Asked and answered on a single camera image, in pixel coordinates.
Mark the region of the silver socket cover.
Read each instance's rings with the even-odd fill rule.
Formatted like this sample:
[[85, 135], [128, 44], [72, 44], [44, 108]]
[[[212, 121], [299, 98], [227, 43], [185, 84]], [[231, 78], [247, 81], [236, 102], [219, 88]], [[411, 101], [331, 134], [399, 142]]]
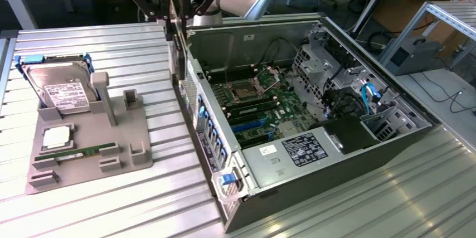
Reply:
[[267, 93], [280, 83], [280, 72], [277, 67], [268, 66], [252, 78], [252, 85], [259, 94]]

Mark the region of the green RAM stick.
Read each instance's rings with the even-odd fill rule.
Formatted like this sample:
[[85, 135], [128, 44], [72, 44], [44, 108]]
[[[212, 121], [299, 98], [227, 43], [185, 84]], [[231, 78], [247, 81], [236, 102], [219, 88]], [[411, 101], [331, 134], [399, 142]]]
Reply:
[[57, 157], [68, 156], [68, 155], [77, 154], [77, 153], [81, 153], [83, 156], [93, 156], [93, 155], [100, 153], [100, 149], [108, 148], [108, 147], [112, 147], [112, 146], [116, 146], [115, 142], [105, 143], [105, 144], [101, 144], [101, 145], [95, 145], [95, 146], [91, 146], [91, 147], [80, 148], [80, 149], [67, 150], [67, 151], [63, 151], [63, 152], [57, 152], [57, 153], [47, 154], [47, 155], [43, 155], [43, 156], [37, 156], [37, 157], [35, 157], [35, 161], [40, 161], [40, 160], [49, 159], [49, 158], [57, 158]]
[[244, 107], [240, 107], [240, 108], [236, 108], [236, 109], [232, 109], [231, 111], [228, 111], [227, 118], [232, 119], [232, 118], [245, 116], [248, 114], [260, 113], [260, 112], [272, 110], [276, 107], [277, 107], [277, 105], [275, 102], [244, 106]]

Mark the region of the black plastic shroud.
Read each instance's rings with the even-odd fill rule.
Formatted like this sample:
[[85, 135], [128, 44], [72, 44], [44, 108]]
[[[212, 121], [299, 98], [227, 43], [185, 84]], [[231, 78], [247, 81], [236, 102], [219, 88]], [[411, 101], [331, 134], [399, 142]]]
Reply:
[[324, 127], [329, 135], [337, 138], [343, 145], [340, 148], [343, 154], [349, 154], [380, 143], [363, 124], [360, 117], [355, 115], [325, 120], [319, 125]]

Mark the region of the CPU socket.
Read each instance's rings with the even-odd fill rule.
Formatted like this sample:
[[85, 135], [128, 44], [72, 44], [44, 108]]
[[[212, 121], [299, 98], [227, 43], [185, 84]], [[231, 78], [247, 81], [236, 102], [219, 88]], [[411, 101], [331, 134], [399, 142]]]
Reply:
[[256, 89], [249, 81], [237, 81], [232, 83], [231, 91], [240, 100], [257, 96]]

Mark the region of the grey control box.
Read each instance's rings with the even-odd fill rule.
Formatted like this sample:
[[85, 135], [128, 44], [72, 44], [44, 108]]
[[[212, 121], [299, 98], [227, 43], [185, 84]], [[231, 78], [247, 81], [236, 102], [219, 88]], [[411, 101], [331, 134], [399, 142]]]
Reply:
[[407, 37], [397, 48], [387, 69], [395, 76], [412, 74], [429, 68], [443, 46], [424, 36]]

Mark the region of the aluminium profile frame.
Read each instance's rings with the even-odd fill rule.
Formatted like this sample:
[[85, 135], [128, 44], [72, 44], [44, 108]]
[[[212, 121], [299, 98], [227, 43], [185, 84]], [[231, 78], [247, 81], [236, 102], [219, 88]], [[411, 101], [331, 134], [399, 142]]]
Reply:
[[424, 30], [423, 34], [428, 38], [433, 28], [440, 22], [448, 24], [456, 31], [463, 33], [472, 43], [460, 51], [455, 60], [452, 61], [449, 68], [453, 68], [459, 63], [463, 62], [468, 54], [476, 49], [476, 2], [472, 1], [459, 1], [459, 2], [425, 2], [420, 7], [416, 15], [411, 19], [407, 27], [401, 31], [399, 37], [389, 42], [379, 61], [385, 67], [389, 62], [403, 40], [411, 37], [416, 29], [416, 25], [425, 18], [427, 14], [432, 14], [436, 17], [436, 21], [432, 22], [428, 28]]

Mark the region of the silver perforated drive cage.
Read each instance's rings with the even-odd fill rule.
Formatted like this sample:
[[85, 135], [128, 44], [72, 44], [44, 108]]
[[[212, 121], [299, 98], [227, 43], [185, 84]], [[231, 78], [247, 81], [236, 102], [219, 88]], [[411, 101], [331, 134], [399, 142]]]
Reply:
[[317, 104], [324, 91], [331, 87], [327, 81], [332, 76], [332, 70], [335, 67], [339, 68], [339, 64], [331, 63], [332, 56], [324, 48], [329, 37], [327, 28], [316, 23], [304, 43], [299, 46], [292, 64], [292, 82], [297, 83], [295, 86], [297, 94], [305, 101], [315, 101]]

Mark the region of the black stand pole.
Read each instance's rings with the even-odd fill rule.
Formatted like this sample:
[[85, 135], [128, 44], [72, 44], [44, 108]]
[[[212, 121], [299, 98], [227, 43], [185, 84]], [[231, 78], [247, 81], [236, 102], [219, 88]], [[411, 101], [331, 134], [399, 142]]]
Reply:
[[367, 22], [368, 22], [368, 20], [369, 20], [369, 18], [372, 16], [372, 13], [373, 13], [373, 11], [376, 9], [376, 6], [377, 6], [379, 2], [380, 2], [380, 0], [371, 0], [369, 1], [368, 5], [367, 5], [367, 7], [365, 7], [365, 9], [363, 11], [363, 14], [361, 14], [361, 16], [360, 16], [360, 18], [359, 18], [359, 20], [356, 22], [355, 28], [352, 30], [351, 36], [353, 38], [357, 38], [357, 36], [360, 35], [361, 30], [363, 30], [363, 28], [364, 28], [364, 26], [365, 26], [365, 24], [367, 24]]

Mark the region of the grey parts rack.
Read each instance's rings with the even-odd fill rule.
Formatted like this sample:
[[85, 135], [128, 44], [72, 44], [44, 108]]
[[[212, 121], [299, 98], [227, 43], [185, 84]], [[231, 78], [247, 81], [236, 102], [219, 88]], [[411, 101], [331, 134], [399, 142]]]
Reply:
[[[37, 110], [37, 123], [28, 165], [25, 193], [33, 195], [100, 178], [116, 176], [152, 166], [151, 141], [144, 100], [136, 90], [111, 97], [105, 72], [92, 73], [89, 80], [100, 99], [89, 103], [89, 111], [61, 115], [55, 108]], [[44, 131], [71, 128], [71, 141], [64, 147], [43, 150]], [[105, 143], [93, 156], [81, 153], [35, 161], [35, 157]]]

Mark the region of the silver chipset heatsink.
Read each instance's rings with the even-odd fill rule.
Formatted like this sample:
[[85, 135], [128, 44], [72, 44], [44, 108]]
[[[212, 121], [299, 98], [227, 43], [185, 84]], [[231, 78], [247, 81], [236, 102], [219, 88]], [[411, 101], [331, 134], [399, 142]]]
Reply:
[[277, 130], [284, 137], [299, 134], [299, 129], [292, 121], [283, 122], [277, 125]]

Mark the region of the silver disk bay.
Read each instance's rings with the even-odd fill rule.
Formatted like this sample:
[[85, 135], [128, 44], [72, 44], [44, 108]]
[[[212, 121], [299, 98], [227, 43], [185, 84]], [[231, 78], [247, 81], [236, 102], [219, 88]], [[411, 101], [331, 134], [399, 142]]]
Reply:
[[400, 106], [388, 106], [376, 114], [363, 115], [360, 119], [381, 142], [429, 126], [416, 112]]

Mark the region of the silver hard disk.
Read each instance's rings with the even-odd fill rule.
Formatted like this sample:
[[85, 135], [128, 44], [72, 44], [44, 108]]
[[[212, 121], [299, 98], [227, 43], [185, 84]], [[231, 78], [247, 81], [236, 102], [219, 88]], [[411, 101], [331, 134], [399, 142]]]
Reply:
[[89, 83], [93, 68], [88, 59], [48, 57], [20, 61], [16, 68], [33, 88], [41, 109], [55, 108], [61, 115], [89, 111], [89, 102], [99, 96]]

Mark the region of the silver CPU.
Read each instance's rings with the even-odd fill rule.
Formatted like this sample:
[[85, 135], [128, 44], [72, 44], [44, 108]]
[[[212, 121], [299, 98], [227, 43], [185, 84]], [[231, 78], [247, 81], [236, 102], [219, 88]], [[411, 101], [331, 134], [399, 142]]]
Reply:
[[43, 150], [64, 147], [71, 141], [71, 128], [60, 126], [49, 128], [43, 135]]

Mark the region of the silver power supply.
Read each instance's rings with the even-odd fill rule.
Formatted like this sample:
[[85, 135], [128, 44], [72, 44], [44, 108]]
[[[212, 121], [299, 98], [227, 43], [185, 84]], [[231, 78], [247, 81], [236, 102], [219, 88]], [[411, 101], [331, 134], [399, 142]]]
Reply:
[[276, 187], [344, 159], [323, 127], [243, 150], [260, 189]]

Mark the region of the hard disk drive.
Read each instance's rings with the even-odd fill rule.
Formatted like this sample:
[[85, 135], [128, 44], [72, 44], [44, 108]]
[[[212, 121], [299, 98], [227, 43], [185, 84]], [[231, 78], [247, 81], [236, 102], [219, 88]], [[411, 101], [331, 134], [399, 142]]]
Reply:
[[52, 106], [47, 97], [47, 86], [81, 83], [87, 99], [99, 100], [97, 92], [89, 83], [95, 72], [88, 53], [67, 56], [28, 55], [15, 57], [15, 67], [32, 86], [43, 107]]

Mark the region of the blue case latch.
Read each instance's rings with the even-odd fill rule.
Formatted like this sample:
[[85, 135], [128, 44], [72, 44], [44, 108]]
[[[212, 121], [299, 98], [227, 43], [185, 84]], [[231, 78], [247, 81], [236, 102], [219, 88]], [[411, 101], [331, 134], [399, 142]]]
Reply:
[[225, 186], [225, 185], [236, 183], [237, 178], [233, 173], [227, 173], [227, 174], [223, 174], [219, 176], [217, 181], [221, 186]]

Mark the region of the open black PC case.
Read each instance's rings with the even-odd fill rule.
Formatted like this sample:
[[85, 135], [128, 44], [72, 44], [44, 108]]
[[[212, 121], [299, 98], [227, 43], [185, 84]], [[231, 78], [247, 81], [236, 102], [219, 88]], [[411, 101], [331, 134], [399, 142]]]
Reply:
[[[244, 149], [221, 111], [208, 73], [253, 64], [277, 66], [293, 75], [299, 46], [316, 23], [329, 33], [324, 48], [332, 56], [331, 63], [339, 64], [339, 68], [332, 70], [327, 81], [331, 87], [324, 91], [319, 104], [305, 101], [295, 89], [313, 117], [305, 131], [323, 127], [319, 123], [325, 120], [376, 114], [388, 106], [411, 109], [429, 126], [387, 141], [379, 140], [377, 145], [343, 154], [344, 159], [329, 167], [263, 190], [247, 169]], [[384, 176], [383, 168], [433, 131], [439, 120], [360, 42], [329, 18], [307, 16], [257, 22], [235, 21], [216, 26], [187, 26], [185, 32], [187, 71], [184, 80], [175, 79], [175, 91], [180, 96], [192, 144], [227, 233], [243, 232], [248, 225], [291, 208], [309, 205], [332, 211], [333, 201], [361, 202], [384, 190], [399, 188], [396, 177]], [[333, 135], [329, 136], [340, 151], [343, 145]], [[221, 186], [217, 179], [227, 173], [233, 173], [237, 181]]]

